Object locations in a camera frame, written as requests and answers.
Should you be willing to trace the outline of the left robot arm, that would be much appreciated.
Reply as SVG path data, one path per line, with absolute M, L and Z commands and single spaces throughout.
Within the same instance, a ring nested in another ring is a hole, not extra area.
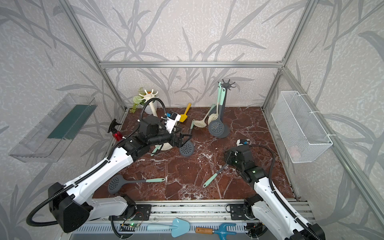
M 71 233 L 88 221 L 127 212 L 131 206 L 128 197 L 94 203 L 92 195 L 120 170 L 149 153 L 152 146 L 168 143 L 180 148 L 191 139 L 190 134 L 183 134 L 177 126 L 181 115 L 170 112 L 166 117 L 165 120 L 155 116 L 140 119 L 134 132 L 118 141 L 101 162 L 64 185 L 50 186 L 47 204 L 55 220 L 46 225 L 59 225 L 65 233 Z

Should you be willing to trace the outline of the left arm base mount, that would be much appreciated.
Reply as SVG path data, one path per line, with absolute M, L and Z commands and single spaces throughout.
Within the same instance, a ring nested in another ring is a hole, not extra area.
M 150 219 L 152 205 L 139 204 L 128 206 L 128 208 L 120 216 L 109 216 L 109 220 L 113 221 L 148 221 Z

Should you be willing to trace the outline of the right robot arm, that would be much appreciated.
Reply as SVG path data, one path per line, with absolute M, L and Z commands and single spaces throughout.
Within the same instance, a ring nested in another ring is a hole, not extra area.
M 284 198 L 269 178 L 275 163 L 274 153 L 257 145 L 272 155 L 270 173 L 256 166 L 253 159 L 254 145 L 239 145 L 225 152 L 226 164 L 234 167 L 243 180 L 253 187 L 256 195 L 245 200 L 248 218 L 261 221 L 278 240 L 324 240 L 324 231 L 318 224 L 311 224 Z

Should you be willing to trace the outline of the large cream skimmer green handle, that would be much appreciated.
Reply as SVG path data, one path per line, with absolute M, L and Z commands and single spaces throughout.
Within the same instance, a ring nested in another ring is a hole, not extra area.
M 209 116 L 208 125 L 210 125 L 211 122 L 213 122 L 213 121 L 215 121 L 215 120 L 217 120 L 219 118 L 219 103 L 220 103 L 220 100 L 221 100 L 221 95 L 222 95 L 222 85 L 219 84 L 216 112 Z

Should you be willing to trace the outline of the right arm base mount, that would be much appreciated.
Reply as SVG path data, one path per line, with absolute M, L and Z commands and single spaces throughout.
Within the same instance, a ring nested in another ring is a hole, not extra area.
M 255 217 L 246 215 L 244 204 L 227 204 L 225 210 L 230 214 L 232 221 L 252 221 Z

